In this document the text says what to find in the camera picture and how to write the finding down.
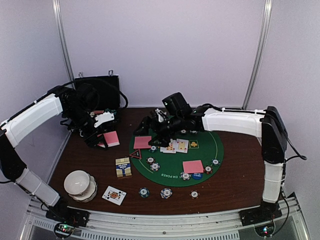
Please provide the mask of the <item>orange black poker chip stack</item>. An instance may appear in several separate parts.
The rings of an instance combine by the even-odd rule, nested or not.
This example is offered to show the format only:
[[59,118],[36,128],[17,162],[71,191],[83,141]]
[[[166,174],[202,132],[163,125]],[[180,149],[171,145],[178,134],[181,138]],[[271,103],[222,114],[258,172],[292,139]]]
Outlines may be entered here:
[[192,199],[198,199],[199,196],[200,196],[200,193],[199,193],[197,190],[192,190],[192,191],[189,193],[189,196],[190,196]]

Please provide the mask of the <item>blue small blind button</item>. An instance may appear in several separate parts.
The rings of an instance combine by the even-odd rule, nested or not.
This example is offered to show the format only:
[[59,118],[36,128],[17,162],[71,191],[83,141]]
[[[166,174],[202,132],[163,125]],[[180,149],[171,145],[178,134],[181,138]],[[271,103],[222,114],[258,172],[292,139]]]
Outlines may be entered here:
[[191,176],[195,180],[201,180],[203,178],[203,174],[202,173],[192,173]]

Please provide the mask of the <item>green poker chip stack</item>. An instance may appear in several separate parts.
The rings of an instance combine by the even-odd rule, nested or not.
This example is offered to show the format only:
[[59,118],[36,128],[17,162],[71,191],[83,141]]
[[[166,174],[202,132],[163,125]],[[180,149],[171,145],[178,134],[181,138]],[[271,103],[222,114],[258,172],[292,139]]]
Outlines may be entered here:
[[150,191],[146,187],[140,188],[138,193],[142,198],[148,198],[150,196]]

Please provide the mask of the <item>blue white poker chip stack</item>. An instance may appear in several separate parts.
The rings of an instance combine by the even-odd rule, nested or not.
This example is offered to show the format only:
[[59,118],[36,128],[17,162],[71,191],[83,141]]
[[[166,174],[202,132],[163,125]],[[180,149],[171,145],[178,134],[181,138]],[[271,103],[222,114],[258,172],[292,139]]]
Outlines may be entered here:
[[160,191],[160,196],[161,198],[163,199],[168,199],[172,196],[173,194],[173,191],[170,189],[170,188],[163,188],[161,191]]

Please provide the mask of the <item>red backed card deck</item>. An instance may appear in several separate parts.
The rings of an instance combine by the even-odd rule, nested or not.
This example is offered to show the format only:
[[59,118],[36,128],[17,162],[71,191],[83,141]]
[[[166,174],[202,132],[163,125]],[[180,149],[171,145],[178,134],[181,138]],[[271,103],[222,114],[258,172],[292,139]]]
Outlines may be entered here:
[[110,148],[110,147],[115,147],[115,146],[120,145],[120,141],[119,141],[118,134],[116,131],[106,132],[103,134],[103,137],[104,137],[106,144],[104,144],[103,142],[100,142],[98,144],[99,147]]

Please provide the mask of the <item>green chips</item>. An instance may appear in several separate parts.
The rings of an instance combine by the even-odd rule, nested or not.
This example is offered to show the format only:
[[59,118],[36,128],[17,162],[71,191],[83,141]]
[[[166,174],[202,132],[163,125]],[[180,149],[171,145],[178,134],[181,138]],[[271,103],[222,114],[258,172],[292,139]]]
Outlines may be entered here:
[[212,159],[211,163],[212,163],[213,166],[219,166],[221,164],[221,162],[218,159],[215,159],[215,158]]
[[154,153],[157,149],[158,149],[158,148],[153,145],[153,146],[150,147],[149,151],[150,151],[151,153]]

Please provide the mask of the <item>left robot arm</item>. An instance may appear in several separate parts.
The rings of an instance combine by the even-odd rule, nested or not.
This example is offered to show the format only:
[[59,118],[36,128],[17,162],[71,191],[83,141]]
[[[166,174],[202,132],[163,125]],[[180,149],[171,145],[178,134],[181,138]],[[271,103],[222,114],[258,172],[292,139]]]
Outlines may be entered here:
[[72,211],[60,194],[28,169],[15,148],[33,130],[61,115],[71,121],[71,129],[80,130],[85,143],[95,147],[104,142],[103,124],[114,120],[114,113],[91,115],[99,95],[89,84],[79,89],[69,83],[57,85],[0,125],[0,170],[8,182],[16,183],[39,199],[61,222],[72,218]]

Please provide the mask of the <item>red card being dealt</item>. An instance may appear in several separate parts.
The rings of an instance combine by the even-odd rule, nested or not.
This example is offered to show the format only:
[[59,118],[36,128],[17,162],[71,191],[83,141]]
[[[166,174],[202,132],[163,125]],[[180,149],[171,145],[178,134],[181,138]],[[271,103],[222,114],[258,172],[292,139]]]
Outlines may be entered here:
[[133,148],[136,149],[150,149],[149,141],[152,140],[151,136],[136,136],[134,138]]

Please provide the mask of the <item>triangular all-in button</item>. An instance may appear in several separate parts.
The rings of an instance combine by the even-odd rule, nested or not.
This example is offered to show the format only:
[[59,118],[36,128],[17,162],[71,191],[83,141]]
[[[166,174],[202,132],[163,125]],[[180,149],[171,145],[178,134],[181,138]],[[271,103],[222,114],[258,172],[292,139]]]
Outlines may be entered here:
[[134,159],[138,159],[141,160],[142,159],[142,154],[141,154],[141,150],[140,149],[136,149],[134,152],[129,154],[130,158],[134,158]]

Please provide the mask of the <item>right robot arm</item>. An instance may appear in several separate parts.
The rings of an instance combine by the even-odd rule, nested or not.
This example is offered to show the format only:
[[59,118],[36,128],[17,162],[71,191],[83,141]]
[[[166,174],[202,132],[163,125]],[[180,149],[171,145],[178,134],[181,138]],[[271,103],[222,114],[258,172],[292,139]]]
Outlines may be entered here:
[[277,210],[285,170],[287,130],[276,107],[266,110],[234,110],[203,104],[192,109],[189,104],[167,106],[170,116],[160,110],[151,111],[134,130],[135,136],[155,133],[151,145],[166,147],[171,137],[182,130],[197,132],[231,132],[261,139],[261,155],[265,165],[264,189],[256,210],[259,220],[268,220]]

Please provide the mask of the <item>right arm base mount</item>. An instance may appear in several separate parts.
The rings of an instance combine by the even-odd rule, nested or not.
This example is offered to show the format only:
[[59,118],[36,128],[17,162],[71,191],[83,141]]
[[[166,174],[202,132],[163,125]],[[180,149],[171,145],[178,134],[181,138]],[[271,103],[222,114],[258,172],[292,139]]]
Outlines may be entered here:
[[272,212],[271,210],[262,207],[245,209],[239,212],[239,217],[243,227],[270,222],[275,218],[281,217],[282,215],[283,214],[280,209],[276,209]]

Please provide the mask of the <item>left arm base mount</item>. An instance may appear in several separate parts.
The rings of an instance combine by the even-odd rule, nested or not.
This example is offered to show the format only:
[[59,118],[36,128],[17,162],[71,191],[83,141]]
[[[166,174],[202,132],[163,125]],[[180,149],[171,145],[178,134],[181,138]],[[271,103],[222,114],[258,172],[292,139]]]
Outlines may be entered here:
[[67,208],[63,211],[49,209],[45,217],[56,222],[66,223],[74,227],[86,227],[89,221],[90,213],[85,210]]

